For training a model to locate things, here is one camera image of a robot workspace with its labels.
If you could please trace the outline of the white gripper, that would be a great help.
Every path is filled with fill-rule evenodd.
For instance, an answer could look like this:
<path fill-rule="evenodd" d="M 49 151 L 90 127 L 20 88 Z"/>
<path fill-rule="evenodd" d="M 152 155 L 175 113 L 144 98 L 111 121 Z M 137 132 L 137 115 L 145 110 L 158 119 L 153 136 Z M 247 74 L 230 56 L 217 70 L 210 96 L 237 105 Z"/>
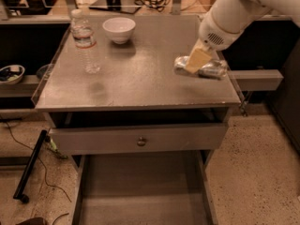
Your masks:
<path fill-rule="evenodd" d="M 199 40 L 209 49 L 215 51 L 223 51 L 229 48 L 239 37 L 240 33 L 229 33 L 215 23 L 210 14 L 199 16 L 200 25 L 198 30 Z M 207 64 L 212 59 L 210 52 L 205 51 L 200 47 L 196 47 L 191 52 L 187 63 L 186 71 L 196 73 L 200 68 Z"/>

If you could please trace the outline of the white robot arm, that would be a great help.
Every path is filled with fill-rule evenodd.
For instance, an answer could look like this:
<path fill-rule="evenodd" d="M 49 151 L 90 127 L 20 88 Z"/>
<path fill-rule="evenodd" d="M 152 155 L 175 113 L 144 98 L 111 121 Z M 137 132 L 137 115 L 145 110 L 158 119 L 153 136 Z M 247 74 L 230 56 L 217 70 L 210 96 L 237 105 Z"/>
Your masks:
<path fill-rule="evenodd" d="M 300 26 L 300 0 L 216 0 L 201 21 L 186 71 L 196 73 L 212 59 L 212 51 L 229 48 L 251 23 L 271 10 Z"/>

